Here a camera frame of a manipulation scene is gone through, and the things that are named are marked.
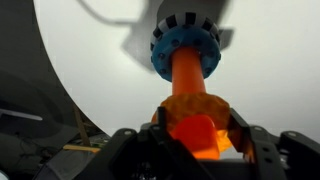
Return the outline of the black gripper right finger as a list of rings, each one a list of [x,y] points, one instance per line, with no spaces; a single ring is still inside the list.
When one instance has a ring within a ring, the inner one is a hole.
[[[250,127],[233,108],[230,109],[228,130],[228,138],[236,151],[243,154],[243,159],[246,162],[254,163],[255,155]]]

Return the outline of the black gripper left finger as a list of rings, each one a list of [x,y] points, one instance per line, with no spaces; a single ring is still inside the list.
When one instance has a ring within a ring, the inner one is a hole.
[[[159,132],[165,132],[167,125],[167,118],[166,118],[166,109],[162,106],[157,108],[157,130]]]

